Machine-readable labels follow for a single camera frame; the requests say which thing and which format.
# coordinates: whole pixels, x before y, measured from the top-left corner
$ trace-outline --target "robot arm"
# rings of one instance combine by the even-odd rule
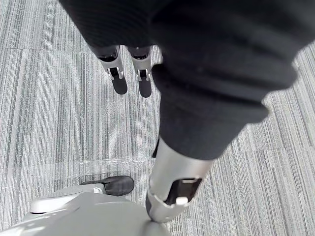
[[[157,222],[183,211],[212,160],[247,123],[268,115],[261,101],[294,83],[291,62],[315,38],[312,1],[59,1],[94,52],[161,48],[163,64],[152,75],[161,92],[162,139],[147,193]],[[150,69],[133,63],[138,80],[147,81]]]
[[[164,223],[183,212],[191,204],[213,162],[183,156],[161,138],[146,197],[150,218]]]

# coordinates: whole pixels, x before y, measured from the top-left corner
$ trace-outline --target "black knit fabric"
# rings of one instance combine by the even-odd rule
[[[177,152],[218,158],[290,87],[297,52],[315,38],[314,0],[61,0],[92,47],[157,44],[160,134]]]

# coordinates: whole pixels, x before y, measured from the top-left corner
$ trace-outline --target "gray striped carpet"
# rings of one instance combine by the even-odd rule
[[[172,235],[315,235],[314,52],[298,55],[298,82],[265,99],[269,118],[228,147],[194,205],[167,224]],[[55,0],[0,1],[0,230],[36,196],[106,176],[132,176],[126,197],[144,204],[159,94],[140,97],[122,53],[125,96]]]

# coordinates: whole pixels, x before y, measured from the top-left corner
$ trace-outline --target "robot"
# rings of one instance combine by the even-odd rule
[[[120,55],[120,46],[110,46],[101,50],[93,47],[91,49],[100,60],[105,71],[110,75],[116,93],[125,94],[128,88]],[[150,49],[150,46],[143,48],[128,47],[139,83],[139,92],[145,98],[150,97],[152,93]]]
[[[145,208],[120,197],[133,190],[132,178],[109,177],[35,199],[22,222],[0,236],[170,236],[162,223],[193,202],[213,160],[183,156],[161,138],[153,157]]]

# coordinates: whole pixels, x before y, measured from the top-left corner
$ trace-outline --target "black sleeve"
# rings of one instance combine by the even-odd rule
[[[268,114],[267,93],[290,87],[297,52],[315,39],[312,0],[173,1],[152,18],[164,63],[160,135],[177,152],[215,159],[247,123]]]

